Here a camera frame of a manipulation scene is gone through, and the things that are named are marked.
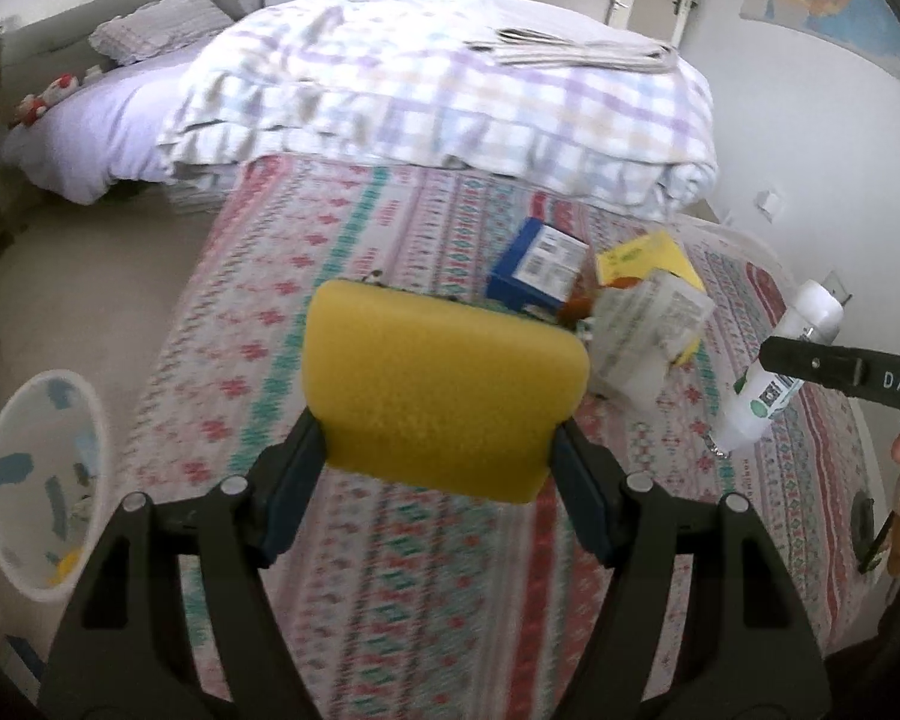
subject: sponge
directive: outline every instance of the sponge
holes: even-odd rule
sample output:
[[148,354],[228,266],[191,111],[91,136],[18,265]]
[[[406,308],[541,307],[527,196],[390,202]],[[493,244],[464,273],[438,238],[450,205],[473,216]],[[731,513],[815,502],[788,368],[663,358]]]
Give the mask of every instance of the sponge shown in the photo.
[[330,466],[509,503],[539,493],[588,372],[557,327],[348,281],[314,293],[303,341]]

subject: white bottle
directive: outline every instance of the white bottle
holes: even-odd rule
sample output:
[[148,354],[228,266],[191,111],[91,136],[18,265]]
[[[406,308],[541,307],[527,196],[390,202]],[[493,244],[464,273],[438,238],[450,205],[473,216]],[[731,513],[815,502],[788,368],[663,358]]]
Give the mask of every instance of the white bottle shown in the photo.
[[[808,281],[797,292],[773,335],[805,338],[829,346],[840,332],[844,308],[837,298],[816,281]],[[770,373],[754,360],[725,397],[710,433],[704,437],[711,452],[720,456],[757,442],[803,386],[802,379]]]

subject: yellow package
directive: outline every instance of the yellow package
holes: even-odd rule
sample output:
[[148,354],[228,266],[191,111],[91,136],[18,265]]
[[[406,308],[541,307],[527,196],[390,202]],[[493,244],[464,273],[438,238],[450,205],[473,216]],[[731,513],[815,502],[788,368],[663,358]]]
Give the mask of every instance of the yellow package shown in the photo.
[[[706,293],[703,281],[693,270],[677,242],[664,231],[642,235],[625,244],[602,251],[595,258],[597,284],[600,287],[626,288],[643,281],[650,271],[660,269],[679,276],[688,284]],[[683,365],[700,348],[700,339],[687,346],[676,365]]]

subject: white waste bin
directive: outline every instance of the white waste bin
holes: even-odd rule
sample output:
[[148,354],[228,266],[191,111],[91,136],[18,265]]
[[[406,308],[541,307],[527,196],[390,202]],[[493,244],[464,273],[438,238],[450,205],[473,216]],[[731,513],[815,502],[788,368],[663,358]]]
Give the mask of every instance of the white waste bin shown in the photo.
[[106,525],[106,414],[82,376],[41,373],[0,412],[0,567],[35,601],[65,600]]

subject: wall socket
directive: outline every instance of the wall socket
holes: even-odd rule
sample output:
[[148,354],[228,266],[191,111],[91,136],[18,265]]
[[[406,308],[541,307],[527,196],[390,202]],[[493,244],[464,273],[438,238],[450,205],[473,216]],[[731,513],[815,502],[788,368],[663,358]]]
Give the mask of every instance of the wall socket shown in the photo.
[[823,285],[823,288],[833,295],[842,306],[850,303],[850,298],[853,298],[853,295],[845,288],[844,282],[840,280],[840,276],[837,276],[837,271],[831,271],[830,274],[821,281],[821,285]]

